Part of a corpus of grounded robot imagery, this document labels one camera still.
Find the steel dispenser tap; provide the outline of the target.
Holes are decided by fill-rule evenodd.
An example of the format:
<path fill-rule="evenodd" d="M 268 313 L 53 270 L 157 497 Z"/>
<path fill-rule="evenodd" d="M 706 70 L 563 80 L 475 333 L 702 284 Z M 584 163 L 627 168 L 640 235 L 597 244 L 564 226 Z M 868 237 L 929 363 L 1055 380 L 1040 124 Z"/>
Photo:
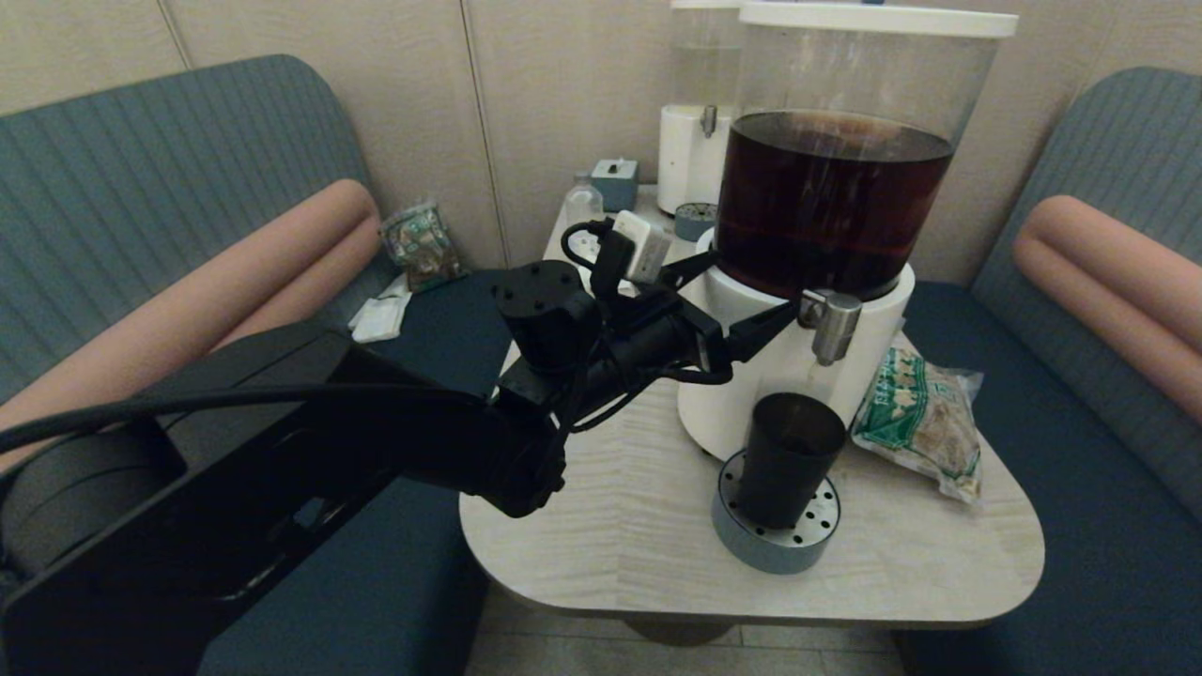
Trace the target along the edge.
<path fill-rule="evenodd" d="M 816 363 L 829 367 L 845 358 L 863 304 L 857 297 L 828 290 L 804 290 L 797 322 L 811 330 L 811 350 Z"/>

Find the black plastic cup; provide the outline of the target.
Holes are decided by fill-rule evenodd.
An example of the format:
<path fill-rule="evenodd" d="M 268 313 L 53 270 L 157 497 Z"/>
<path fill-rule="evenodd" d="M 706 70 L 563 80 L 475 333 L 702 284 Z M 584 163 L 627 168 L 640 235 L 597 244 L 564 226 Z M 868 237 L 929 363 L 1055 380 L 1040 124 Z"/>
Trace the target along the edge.
<path fill-rule="evenodd" d="M 754 407 L 737 496 L 764 530 L 797 523 L 847 441 L 840 416 L 808 395 L 766 395 Z"/>

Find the small blue-grey drip tray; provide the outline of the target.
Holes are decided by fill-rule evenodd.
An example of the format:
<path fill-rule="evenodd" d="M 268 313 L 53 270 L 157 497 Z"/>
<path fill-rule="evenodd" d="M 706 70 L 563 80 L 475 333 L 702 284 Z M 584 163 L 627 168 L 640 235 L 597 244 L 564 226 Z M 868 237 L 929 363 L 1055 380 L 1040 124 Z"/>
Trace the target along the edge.
<path fill-rule="evenodd" d="M 673 213 L 676 236 L 686 242 L 697 242 L 700 236 L 718 225 L 718 204 L 691 202 L 680 204 Z"/>

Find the clear water dispenser white base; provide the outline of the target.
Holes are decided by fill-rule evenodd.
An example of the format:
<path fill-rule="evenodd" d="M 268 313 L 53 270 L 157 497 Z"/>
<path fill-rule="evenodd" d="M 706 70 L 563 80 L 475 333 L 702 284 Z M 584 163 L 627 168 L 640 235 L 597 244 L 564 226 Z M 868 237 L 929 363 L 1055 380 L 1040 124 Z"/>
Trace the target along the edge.
<path fill-rule="evenodd" d="M 670 0 L 670 97 L 657 128 L 657 209 L 718 204 L 742 54 L 740 0 Z"/>

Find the blue-grey tissue box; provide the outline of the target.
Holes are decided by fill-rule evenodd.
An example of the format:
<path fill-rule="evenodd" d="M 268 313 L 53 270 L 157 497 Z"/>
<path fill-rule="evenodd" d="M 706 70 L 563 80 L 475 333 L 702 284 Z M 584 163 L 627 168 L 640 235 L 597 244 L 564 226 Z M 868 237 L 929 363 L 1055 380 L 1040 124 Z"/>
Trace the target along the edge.
<path fill-rule="evenodd" d="M 626 158 L 599 160 L 590 183 L 601 192 L 606 213 L 633 210 L 639 192 L 639 162 Z"/>

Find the clear plastic bottle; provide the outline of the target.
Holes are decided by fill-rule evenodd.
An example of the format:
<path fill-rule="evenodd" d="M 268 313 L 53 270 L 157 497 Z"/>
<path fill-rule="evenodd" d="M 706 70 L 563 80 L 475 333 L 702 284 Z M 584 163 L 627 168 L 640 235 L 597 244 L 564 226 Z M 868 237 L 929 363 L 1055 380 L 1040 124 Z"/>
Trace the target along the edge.
<path fill-rule="evenodd" d="M 606 218 L 603 196 L 593 186 L 593 177 L 585 171 L 575 172 L 575 185 L 565 196 L 565 223 L 575 226 L 579 223 L 602 223 Z"/>

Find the large dark tea dispenser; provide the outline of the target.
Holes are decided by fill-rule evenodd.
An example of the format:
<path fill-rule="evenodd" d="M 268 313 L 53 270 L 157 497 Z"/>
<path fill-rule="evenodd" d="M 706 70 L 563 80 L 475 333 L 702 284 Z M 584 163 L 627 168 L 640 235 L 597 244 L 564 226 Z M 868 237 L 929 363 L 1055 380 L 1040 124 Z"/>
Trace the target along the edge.
<path fill-rule="evenodd" d="M 801 300 L 857 297 L 844 360 L 816 363 L 793 324 L 730 383 L 684 384 L 678 414 L 718 459 L 746 445 L 755 404 L 808 395 L 850 423 L 914 296 L 910 256 L 1014 13 L 883 0 L 740 6 L 740 72 L 718 196 L 690 290 L 728 330 Z"/>

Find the green grain snack bag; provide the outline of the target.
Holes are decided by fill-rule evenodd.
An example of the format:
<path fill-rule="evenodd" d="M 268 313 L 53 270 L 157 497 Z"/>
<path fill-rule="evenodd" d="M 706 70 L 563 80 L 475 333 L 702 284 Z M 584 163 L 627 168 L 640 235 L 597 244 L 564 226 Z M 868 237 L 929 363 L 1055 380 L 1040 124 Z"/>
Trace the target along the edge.
<path fill-rule="evenodd" d="M 941 496 L 976 504 L 982 484 L 972 403 L 984 375 L 889 346 L 855 413 L 853 445 L 936 480 Z"/>

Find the blue-grey perforated drip tray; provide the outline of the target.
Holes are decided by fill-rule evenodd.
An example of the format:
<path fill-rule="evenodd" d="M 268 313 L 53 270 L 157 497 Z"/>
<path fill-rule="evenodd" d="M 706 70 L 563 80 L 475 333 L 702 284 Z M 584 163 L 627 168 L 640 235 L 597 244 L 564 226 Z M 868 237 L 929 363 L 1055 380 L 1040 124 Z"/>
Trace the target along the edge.
<path fill-rule="evenodd" d="M 745 464 L 746 451 L 738 451 L 718 472 L 718 490 L 710 502 L 710 523 L 718 540 L 738 561 L 758 573 L 807 573 L 837 535 L 841 518 L 837 486 L 825 478 L 797 522 L 786 528 L 767 528 L 746 517 L 739 505 Z"/>

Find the dark green snack bag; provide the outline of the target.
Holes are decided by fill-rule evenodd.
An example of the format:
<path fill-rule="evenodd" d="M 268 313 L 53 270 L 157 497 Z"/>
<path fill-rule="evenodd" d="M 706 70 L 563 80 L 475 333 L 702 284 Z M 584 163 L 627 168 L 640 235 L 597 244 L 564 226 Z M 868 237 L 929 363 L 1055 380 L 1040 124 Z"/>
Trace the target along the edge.
<path fill-rule="evenodd" d="M 385 253 L 403 269 L 407 290 L 422 293 L 470 274 L 451 239 L 438 201 L 395 210 L 377 230 Z"/>

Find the white napkin pack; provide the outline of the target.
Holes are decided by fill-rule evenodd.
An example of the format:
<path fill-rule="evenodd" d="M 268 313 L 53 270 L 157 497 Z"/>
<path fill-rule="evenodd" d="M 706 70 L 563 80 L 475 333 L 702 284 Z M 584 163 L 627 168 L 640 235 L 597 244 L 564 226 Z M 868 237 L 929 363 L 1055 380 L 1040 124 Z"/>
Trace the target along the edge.
<path fill-rule="evenodd" d="M 407 290 L 394 290 L 365 300 L 361 312 L 349 321 L 349 336 L 358 344 L 398 338 L 410 300 L 412 293 Z"/>

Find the pink bolster cushion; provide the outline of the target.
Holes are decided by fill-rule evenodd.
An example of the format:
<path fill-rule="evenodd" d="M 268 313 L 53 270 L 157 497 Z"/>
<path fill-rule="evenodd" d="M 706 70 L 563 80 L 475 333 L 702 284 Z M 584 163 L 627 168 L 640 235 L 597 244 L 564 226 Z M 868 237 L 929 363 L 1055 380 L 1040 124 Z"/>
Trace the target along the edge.
<path fill-rule="evenodd" d="M 1010 245 L 1027 281 L 1202 426 L 1202 263 L 1057 195 Z"/>
<path fill-rule="evenodd" d="M 317 316 L 377 256 L 377 201 L 334 180 L 0 404 L 0 431 L 138 393 L 243 337 Z"/>

